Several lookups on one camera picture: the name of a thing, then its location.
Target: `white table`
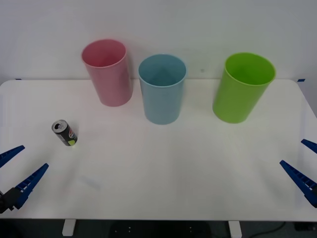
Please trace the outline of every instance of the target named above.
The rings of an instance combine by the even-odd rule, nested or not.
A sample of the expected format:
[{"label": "white table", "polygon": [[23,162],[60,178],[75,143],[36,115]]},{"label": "white table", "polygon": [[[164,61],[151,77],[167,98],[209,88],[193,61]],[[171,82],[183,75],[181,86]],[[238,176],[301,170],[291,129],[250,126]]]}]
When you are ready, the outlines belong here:
[{"label": "white table", "polygon": [[[212,112],[218,80],[187,80],[177,121],[149,122],[138,80],[131,100],[102,105],[90,80],[18,80],[0,87],[0,152],[26,149],[0,169],[6,192],[49,168],[20,210],[0,218],[317,221],[279,164],[317,181],[317,119],[298,85],[275,80],[249,118]],[[51,130],[66,120],[78,141]]]}]

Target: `cup rim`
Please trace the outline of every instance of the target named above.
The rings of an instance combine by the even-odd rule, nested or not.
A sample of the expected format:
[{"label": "cup rim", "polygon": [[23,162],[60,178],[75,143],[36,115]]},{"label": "cup rim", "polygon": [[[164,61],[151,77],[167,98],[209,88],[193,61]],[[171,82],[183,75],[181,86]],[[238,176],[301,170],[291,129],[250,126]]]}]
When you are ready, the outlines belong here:
[{"label": "cup rim", "polygon": [[[184,75],[184,77],[183,77],[181,80],[179,80],[177,83],[174,83],[174,84],[171,84],[171,85],[168,85],[168,86],[156,86],[156,85],[153,85],[153,84],[150,84],[150,83],[146,82],[146,81],[140,76],[140,65],[141,65],[145,60],[147,60],[147,59],[150,58],[150,57],[153,57],[153,56],[161,56],[161,55],[172,56],[172,57],[174,57],[174,58],[177,58],[179,61],[181,61],[181,62],[184,64],[185,70],[186,70],[185,75]],[[181,82],[183,82],[183,81],[185,80],[185,78],[187,77],[187,65],[184,63],[183,60],[181,60],[179,57],[177,57],[177,56],[175,56],[175,55],[164,54],[164,53],[163,53],[163,54],[155,54],[155,55],[151,55],[151,56],[149,56],[149,57],[146,57],[144,60],[142,60],[142,62],[139,64],[139,67],[138,67],[138,76],[139,76],[139,79],[142,80],[142,82],[144,82],[145,84],[147,84],[147,85],[149,85],[149,86],[152,86],[152,87],[155,87],[155,88],[168,88],[168,87],[175,86],[175,85],[177,85],[177,84],[179,84],[179,83],[181,83]]]},{"label": "cup rim", "polygon": [[[113,64],[111,64],[111,65],[102,66],[102,67],[93,66],[93,65],[90,65],[90,64],[86,63],[86,62],[84,61],[84,59],[83,59],[83,53],[84,53],[85,49],[86,49],[87,47],[89,47],[90,45],[92,45],[92,44],[98,42],[98,41],[104,41],[104,40],[116,41],[116,42],[122,44],[123,47],[124,47],[124,50],[125,50],[124,56],[123,56],[118,62],[113,63]],[[126,48],[125,44],[123,44],[121,41],[118,41],[118,40],[115,40],[115,39],[112,39],[112,38],[104,38],[104,39],[99,39],[99,40],[93,41],[93,42],[89,43],[88,45],[86,45],[85,48],[83,49],[83,51],[81,52],[81,55],[80,55],[80,56],[81,56],[82,62],[83,62],[85,65],[88,65],[89,67],[92,67],[92,68],[108,68],[108,67],[112,67],[112,66],[115,66],[116,64],[121,63],[121,62],[126,58],[126,55],[127,55],[127,48]]]},{"label": "cup rim", "polygon": [[[241,82],[241,81],[239,81],[238,79],[234,78],[234,77],[228,72],[228,70],[227,70],[227,67],[226,67],[227,61],[228,61],[232,56],[240,55],[240,54],[249,54],[249,55],[258,56],[258,57],[263,58],[265,61],[267,61],[267,62],[271,65],[271,67],[272,67],[272,69],[273,69],[273,71],[274,71],[274,75],[273,75],[272,79],[271,79],[269,82],[266,82],[266,83],[263,83],[263,84],[248,84],[248,83]],[[261,87],[261,86],[268,85],[268,84],[270,84],[270,83],[275,79],[275,76],[276,76],[276,69],[275,69],[274,65],[271,63],[271,61],[269,61],[267,58],[265,58],[265,57],[263,57],[263,56],[260,56],[260,55],[258,55],[258,54],[252,53],[252,52],[238,52],[238,53],[234,53],[234,54],[230,55],[230,56],[226,59],[226,61],[224,62],[224,70],[225,70],[225,72],[230,76],[230,78],[232,78],[232,79],[235,80],[236,82],[241,83],[241,84],[246,85],[246,86],[251,86],[251,87]]]}]

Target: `table leg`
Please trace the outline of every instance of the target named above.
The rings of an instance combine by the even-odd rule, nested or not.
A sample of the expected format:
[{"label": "table leg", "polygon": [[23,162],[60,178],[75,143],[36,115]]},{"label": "table leg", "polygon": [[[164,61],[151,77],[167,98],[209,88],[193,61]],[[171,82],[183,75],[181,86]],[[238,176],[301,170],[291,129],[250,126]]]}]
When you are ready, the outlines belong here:
[{"label": "table leg", "polygon": [[62,234],[64,237],[72,237],[74,234],[74,228],[76,225],[76,219],[65,219]]},{"label": "table leg", "polygon": [[230,229],[231,238],[242,237],[239,221],[229,221],[229,229]]}]

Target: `plastic cup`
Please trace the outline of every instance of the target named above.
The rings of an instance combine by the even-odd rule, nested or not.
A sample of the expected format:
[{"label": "plastic cup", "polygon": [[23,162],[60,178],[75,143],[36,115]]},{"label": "plastic cup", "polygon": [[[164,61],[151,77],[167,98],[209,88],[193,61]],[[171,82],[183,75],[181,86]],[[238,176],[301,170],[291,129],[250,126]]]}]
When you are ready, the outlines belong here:
[{"label": "plastic cup", "polygon": [[81,54],[100,101],[110,107],[128,102],[132,96],[127,50],[116,40],[90,43]]},{"label": "plastic cup", "polygon": [[154,55],[139,66],[144,112],[155,124],[169,124],[180,113],[184,79],[184,62],[171,55]]},{"label": "plastic cup", "polygon": [[230,56],[225,62],[213,112],[225,122],[244,121],[274,77],[274,66],[262,56],[253,53]]}]

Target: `soda can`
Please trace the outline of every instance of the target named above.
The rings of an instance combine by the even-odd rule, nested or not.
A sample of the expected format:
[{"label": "soda can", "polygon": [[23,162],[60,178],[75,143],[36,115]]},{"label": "soda can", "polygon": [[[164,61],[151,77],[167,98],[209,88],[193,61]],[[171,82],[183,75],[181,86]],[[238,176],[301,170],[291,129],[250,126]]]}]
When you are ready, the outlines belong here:
[{"label": "soda can", "polygon": [[52,130],[67,146],[74,145],[77,141],[77,136],[65,120],[55,121]]}]

